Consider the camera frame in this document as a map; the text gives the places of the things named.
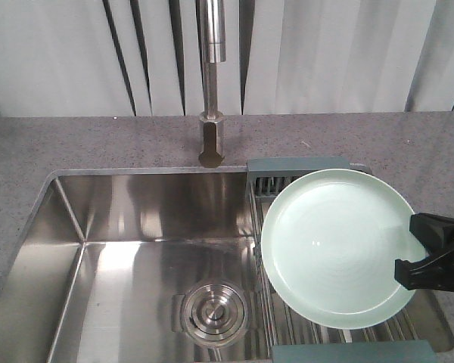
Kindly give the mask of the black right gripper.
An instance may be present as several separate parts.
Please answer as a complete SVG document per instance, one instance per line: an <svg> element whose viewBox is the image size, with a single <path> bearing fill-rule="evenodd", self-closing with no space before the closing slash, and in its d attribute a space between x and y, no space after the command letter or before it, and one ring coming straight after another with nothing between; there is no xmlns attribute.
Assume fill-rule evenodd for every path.
<svg viewBox="0 0 454 363"><path fill-rule="evenodd" d="M418 262L396 259L394 279L407 290L454 292L454 218L416 213L409 231L428 255Z"/></svg>

